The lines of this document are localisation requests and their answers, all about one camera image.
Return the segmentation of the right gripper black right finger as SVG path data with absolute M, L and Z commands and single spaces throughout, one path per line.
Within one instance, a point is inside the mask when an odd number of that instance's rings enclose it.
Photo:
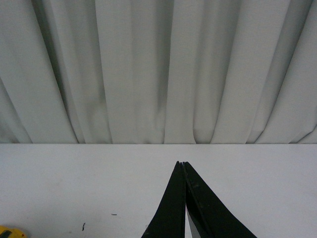
M 188 162 L 183 163 L 186 179 L 186 207 L 194 238 L 254 238 L 222 203 Z

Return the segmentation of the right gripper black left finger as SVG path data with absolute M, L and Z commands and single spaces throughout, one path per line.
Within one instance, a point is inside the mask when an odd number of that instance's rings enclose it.
M 185 237 L 186 182 L 183 166 L 176 162 L 158 209 L 144 238 L 184 238 Z

